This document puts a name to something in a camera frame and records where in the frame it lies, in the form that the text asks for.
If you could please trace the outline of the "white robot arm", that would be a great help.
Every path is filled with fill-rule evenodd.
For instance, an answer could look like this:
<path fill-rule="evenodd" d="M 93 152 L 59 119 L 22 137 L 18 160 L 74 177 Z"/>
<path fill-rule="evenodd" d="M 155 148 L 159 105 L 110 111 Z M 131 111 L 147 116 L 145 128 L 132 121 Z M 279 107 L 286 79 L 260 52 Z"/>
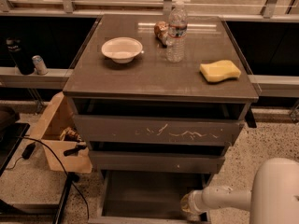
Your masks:
<path fill-rule="evenodd" d="M 299 224 L 299 163 L 270 159 L 259 167 L 251 190 L 208 186 L 186 194 L 180 205 L 197 216 L 231 207 L 249 211 L 249 224 Z"/>

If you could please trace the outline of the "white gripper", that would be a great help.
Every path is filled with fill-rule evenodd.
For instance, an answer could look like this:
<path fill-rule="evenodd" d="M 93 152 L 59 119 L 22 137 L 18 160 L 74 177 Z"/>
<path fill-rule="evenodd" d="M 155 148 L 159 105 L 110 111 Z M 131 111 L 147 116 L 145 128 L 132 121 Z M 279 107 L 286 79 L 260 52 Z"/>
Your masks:
<path fill-rule="evenodd" d="M 193 190 L 188 194 L 185 194 L 180 200 L 181 210 L 185 213 L 192 213 L 195 215 L 201 215 L 206 211 L 204 202 L 202 200 L 203 191 Z"/>

